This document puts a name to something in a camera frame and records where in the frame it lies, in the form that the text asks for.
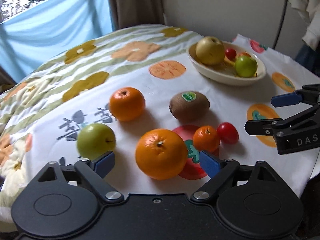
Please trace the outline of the white hanging garment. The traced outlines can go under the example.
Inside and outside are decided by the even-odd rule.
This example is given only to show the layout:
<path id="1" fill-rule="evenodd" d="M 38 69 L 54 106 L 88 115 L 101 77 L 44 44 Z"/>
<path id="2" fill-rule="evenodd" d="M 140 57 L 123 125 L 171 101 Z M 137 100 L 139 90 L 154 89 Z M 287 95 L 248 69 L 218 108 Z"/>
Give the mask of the white hanging garment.
<path id="1" fill-rule="evenodd" d="M 289 3 L 308 24 L 302 40 L 315 51 L 319 44 L 319 0 L 289 0 Z"/>

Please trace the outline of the orange mandarin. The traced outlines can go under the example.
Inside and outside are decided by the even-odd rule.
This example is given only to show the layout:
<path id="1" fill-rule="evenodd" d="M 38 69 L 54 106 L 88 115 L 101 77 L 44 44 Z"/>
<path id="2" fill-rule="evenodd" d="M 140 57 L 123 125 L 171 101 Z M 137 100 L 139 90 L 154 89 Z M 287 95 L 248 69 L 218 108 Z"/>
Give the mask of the orange mandarin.
<path id="1" fill-rule="evenodd" d="M 144 113 L 145 98 L 136 88 L 124 87 L 111 95 L 109 110 L 118 121 L 132 121 Z"/>

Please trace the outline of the blue window cloth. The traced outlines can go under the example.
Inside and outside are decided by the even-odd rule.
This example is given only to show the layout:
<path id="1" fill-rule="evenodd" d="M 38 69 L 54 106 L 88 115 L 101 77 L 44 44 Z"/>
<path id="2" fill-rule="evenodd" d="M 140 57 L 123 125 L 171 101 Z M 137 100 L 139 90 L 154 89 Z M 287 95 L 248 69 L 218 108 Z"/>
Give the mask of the blue window cloth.
<path id="1" fill-rule="evenodd" d="M 51 57 L 112 30 L 108 0 L 46 0 L 1 23 L 1 67 L 19 82 Z"/>

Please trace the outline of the yellow pear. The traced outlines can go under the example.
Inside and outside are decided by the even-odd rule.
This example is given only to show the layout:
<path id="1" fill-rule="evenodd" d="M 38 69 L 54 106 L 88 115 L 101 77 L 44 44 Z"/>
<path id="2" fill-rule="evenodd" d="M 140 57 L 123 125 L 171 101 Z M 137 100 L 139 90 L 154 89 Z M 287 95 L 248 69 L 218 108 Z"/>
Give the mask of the yellow pear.
<path id="1" fill-rule="evenodd" d="M 207 65 L 220 64 L 225 58 L 223 43 L 213 36 L 206 36 L 199 40 L 195 52 L 198 59 Z"/>

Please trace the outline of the cherry tomato in bowl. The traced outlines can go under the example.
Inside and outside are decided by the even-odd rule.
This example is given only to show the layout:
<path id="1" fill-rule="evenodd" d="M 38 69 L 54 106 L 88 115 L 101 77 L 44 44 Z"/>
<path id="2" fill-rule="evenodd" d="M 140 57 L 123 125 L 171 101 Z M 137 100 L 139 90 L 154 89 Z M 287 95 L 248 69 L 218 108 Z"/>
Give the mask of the cherry tomato in bowl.
<path id="1" fill-rule="evenodd" d="M 235 58 L 237 57 L 237 52 L 236 50 L 232 49 L 232 48 L 227 48 L 225 50 L 225 56 L 227 57 L 227 59 L 229 59 L 230 61 L 234 61 Z"/>

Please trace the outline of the brown curtain right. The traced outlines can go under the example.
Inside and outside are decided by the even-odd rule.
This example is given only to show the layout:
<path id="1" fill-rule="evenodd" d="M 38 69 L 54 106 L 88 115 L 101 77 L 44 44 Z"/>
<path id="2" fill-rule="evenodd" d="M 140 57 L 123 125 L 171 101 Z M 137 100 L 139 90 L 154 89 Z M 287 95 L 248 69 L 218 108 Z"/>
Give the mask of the brown curtain right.
<path id="1" fill-rule="evenodd" d="M 162 0 L 108 0 L 115 30 L 140 24 L 164 24 Z"/>

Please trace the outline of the large orange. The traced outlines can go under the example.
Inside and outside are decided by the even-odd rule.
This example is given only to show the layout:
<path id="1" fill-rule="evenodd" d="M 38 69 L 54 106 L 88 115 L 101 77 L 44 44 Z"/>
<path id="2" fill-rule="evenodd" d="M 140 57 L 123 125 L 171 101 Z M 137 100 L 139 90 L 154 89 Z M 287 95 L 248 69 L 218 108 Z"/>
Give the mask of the large orange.
<path id="1" fill-rule="evenodd" d="M 188 159 L 184 140 L 168 129 L 153 129 L 138 141 L 135 160 L 139 169 L 155 180 L 178 176 Z"/>

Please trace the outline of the red tomato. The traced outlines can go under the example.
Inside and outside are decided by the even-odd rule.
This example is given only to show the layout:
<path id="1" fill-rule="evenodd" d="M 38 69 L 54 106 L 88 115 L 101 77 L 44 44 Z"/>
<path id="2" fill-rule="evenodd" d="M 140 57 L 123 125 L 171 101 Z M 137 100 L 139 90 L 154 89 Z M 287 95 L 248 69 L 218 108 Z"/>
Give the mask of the red tomato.
<path id="1" fill-rule="evenodd" d="M 236 128 L 228 122 L 219 124 L 217 134 L 224 144 L 236 144 L 239 141 L 239 133 Z"/>

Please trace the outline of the brown kiwi with sticker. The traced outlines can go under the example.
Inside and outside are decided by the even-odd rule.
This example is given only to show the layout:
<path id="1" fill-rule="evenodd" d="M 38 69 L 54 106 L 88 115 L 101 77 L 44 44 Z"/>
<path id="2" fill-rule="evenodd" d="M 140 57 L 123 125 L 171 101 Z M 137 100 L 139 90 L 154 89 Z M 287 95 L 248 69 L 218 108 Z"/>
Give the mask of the brown kiwi with sticker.
<path id="1" fill-rule="evenodd" d="M 170 113 L 180 122 L 195 121 L 209 111 L 210 101 L 197 91 L 179 92 L 169 102 Z"/>

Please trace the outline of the floral striped quilt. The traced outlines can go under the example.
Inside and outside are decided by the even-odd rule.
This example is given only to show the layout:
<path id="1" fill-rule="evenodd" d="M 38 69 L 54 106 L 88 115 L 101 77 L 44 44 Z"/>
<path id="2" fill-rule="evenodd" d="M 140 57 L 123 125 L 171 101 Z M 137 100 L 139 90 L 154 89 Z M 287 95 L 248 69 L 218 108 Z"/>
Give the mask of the floral striped quilt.
<path id="1" fill-rule="evenodd" d="M 106 72 L 130 73 L 185 53 L 201 35 L 184 28 L 143 24 L 114 31 L 53 57 L 1 95 L 1 134 L 22 137 L 59 107 L 79 80 Z"/>

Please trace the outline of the cream yellow oval bowl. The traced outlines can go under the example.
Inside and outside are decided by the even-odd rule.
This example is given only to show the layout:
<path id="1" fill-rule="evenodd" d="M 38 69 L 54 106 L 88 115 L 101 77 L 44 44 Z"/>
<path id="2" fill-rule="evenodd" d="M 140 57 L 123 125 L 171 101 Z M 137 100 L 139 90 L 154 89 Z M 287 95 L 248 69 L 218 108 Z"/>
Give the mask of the cream yellow oval bowl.
<path id="1" fill-rule="evenodd" d="M 234 49 L 238 54 L 242 52 L 247 52 L 253 59 L 255 59 L 258 67 L 253 77 L 237 76 L 234 68 L 234 62 L 229 61 L 229 59 L 227 59 L 226 57 L 223 63 L 218 65 L 211 66 L 203 64 L 196 56 L 196 45 L 197 43 L 191 45 L 188 49 L 186 49 L 186 53 L 189 57 L 189 60 L 200 74 L 213 81 L 229 86 L 245 87 L 262 80 L 267 74 L 264 63 L 257 57 L 257 55 L 255 55 L 254 53 L 250 53 L 244 47 L 241 47 L 231 42 L 223 41 L 223 45 L 226 49 Z"/>

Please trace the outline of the green apple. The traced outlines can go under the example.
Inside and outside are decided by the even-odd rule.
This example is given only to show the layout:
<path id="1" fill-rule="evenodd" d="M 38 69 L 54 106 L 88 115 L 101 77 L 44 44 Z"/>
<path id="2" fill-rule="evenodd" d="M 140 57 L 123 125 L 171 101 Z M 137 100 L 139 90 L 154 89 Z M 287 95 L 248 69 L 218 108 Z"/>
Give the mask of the green apple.
<path id="1" fill-rule="evenodd" d="M 116 136 L 105 124 L 90 124 L 78 134 L 76 146 L 81 157 L 93 160 L 116 148 Z"/>
<path id="2" fill-rule="evenodd" d="M 240 56 L 235 62 L 235 71 L 239 77 L 253 77 L 258 64 L 255 59 L 248 56 Z"/>

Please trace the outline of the white fruit print cloth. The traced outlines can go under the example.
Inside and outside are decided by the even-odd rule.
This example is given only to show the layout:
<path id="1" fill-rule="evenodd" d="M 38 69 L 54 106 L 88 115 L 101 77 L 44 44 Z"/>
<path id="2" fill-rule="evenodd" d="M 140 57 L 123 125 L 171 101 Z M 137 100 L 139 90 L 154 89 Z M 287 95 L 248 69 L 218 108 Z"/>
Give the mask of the white fruit print cloth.
<path id="1" fill-rule="evenodd" d="M 209 179 L 191 144 L 195 131 L 228 122 L 240 140 L 221 143 L 220 158 L 244 165 L 264 160 L 300 196 L 319 174 L 319 149 L 279 155 L 271 135 L 248 135 L 244 125 L 307 109 L 302 103 L 275 108 L 270 101 L 319 78 L 291 57 L 238 35 L 236 48 L 264 68 L 250 86 L 217 83 L 200 74 L 194 59 L 200 38 L 192 31 L 170 38 L 155 29 L 117 31 L 57 55 L 2 94 L 1 231 L 15 230 L 11 206 L 46 163 L 73 164 L 86 148 L 95 157 L 102 143 L 83 135 L 92 124 L 114 132 L 116 161 L 106 180 L 123 194 L 191 194 Z M 152 178 L 136 163 L 138 142 L 153 129 L 187 143 L 186 163 L 174 178 Z"/>

